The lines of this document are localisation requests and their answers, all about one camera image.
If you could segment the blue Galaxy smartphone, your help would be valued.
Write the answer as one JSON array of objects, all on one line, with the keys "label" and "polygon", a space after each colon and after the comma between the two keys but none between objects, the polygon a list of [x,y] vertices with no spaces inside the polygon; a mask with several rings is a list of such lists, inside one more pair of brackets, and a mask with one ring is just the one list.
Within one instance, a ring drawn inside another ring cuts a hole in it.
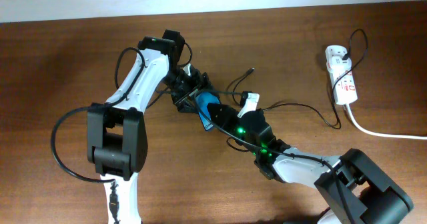
[{"label": "blue Galaxy smartphone", "polygon": [[211,131],[214,126],[205,118],[208,117],[209,119],[211,119],[209,111],[207,109],[207,105],[210,103],[220,104],[219,98],[211,93],[203,92],[196,97],[195,101],[200,109],[199,118],[201,119],[203,128],[206,131]]}]

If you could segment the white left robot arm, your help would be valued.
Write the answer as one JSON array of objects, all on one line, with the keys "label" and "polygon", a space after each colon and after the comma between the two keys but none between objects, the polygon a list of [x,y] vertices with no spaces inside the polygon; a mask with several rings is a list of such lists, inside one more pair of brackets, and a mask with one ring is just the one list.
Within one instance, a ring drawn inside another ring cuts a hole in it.
[{"label": "white left robot arm", "polygon": [[141,223],[137,208],[137,176],[147,157],[144,113],[157,86],[164,83],[181,113],[196,113],[194,93],[209,85],[189,63],[179,60],[187,43],[178,31],[145,37],[135,63],[105,106],[87,112],[87,158],[104,181],[109,223]]}]

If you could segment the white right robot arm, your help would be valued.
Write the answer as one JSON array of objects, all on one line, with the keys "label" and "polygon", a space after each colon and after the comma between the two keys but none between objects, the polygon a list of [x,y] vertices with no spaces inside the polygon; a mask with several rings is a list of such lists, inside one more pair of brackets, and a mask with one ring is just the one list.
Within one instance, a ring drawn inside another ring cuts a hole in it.
[{"label": "white right robot arm", "polygon": [[304,153],[274,135],[262,109],[239,113],[209,103],[207,112],[215,127],[254,154],[267,179],[318,190],[329,206],[320,223],[400,223],[414,208],[409,195],[359,149]]}]

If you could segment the white USB charger adapter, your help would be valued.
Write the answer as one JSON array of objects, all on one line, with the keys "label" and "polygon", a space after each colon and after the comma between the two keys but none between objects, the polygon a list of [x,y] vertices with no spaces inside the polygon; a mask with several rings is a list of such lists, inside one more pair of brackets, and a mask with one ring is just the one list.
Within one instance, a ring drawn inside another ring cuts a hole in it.
[{"label": "white USB charger adapter", "polygon": [[329,73],[343,73],[351,69],[352,60],[350,58],[343,60],[339,56],[333,56],[327,60],[326,67]]}]

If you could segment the white power strip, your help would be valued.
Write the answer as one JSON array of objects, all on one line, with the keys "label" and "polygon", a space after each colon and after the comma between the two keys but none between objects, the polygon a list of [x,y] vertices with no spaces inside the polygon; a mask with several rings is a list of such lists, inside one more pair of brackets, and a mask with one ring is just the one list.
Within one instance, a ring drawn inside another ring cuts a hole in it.
[{"label": "white power strip", "polygon": [[[347,53],[347,49],[340,45],[330,45],[326,47],[326,63],[333,56],[339,56],[343,59]],[[355,102],[358,99],[356,86],[352,72],[345,71],[343,73],[329,73],[330,81],[334,94],[335,103],[337,105],[347,105]]]}]

